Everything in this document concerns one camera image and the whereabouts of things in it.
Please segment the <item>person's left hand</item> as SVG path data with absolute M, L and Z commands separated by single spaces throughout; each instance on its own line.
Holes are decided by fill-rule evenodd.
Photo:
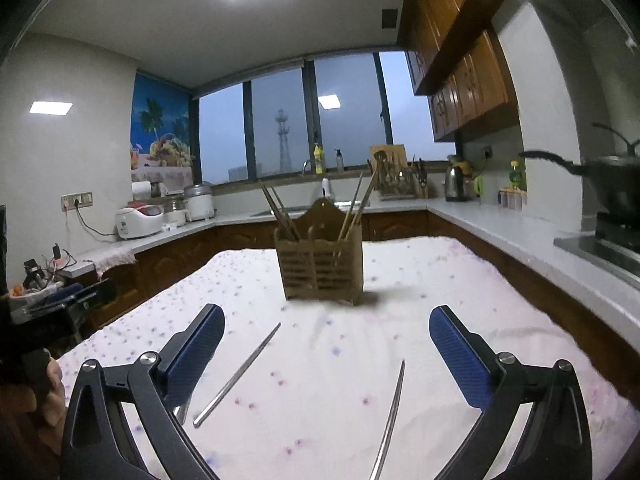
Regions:
M 67 408 L 63 372 L 57 360 L 49 359 L 46 377 L 47 393 L 37 400 L 36 411 L 28 416 L 28 420 L 38 441 L 55 455 L 60 455 Z

